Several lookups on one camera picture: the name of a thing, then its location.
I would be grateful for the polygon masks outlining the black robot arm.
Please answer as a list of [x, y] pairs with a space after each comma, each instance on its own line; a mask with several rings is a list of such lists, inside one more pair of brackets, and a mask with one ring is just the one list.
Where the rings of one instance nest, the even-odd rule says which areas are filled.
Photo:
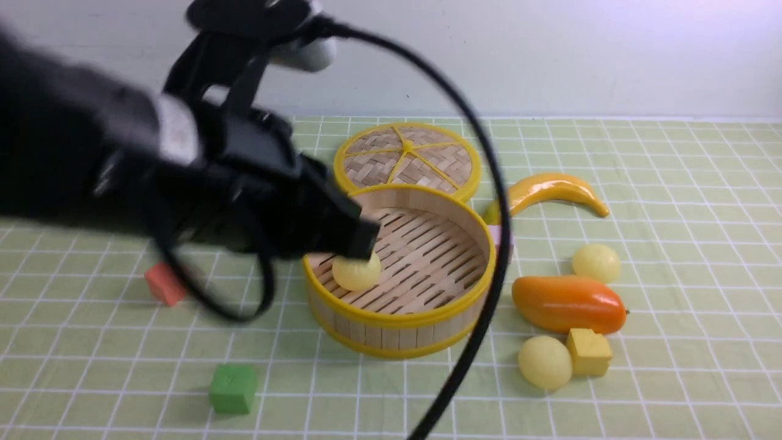
[[272, 259], [367, 259], [380, 231], [290, 137], [25, 47], [7, 30], [2, 216]]

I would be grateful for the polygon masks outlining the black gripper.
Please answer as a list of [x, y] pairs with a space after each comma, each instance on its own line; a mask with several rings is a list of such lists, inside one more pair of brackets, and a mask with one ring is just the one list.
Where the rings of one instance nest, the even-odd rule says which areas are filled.
[[329, 168], [299, 153], [285, 122], [238, 117], [201, 103], [156, 102], [159, 174], [173, 235], [249, 254], [336, 254], [368, 261], [379, 224], [336, 185]]

